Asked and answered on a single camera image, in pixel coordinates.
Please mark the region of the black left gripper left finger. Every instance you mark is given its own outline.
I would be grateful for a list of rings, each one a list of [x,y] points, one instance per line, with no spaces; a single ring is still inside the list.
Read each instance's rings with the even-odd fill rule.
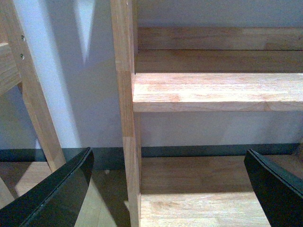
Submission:
[[[91,148],[80,152],[34,188],[0,210],[2,227],[73,227],[89,188]]]

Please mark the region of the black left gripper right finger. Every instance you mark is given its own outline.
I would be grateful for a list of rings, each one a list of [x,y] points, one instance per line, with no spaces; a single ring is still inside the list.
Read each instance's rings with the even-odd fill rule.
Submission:
[[[303,180],[254,150],[244,158],[253,191],[272,227],[303,225]]]

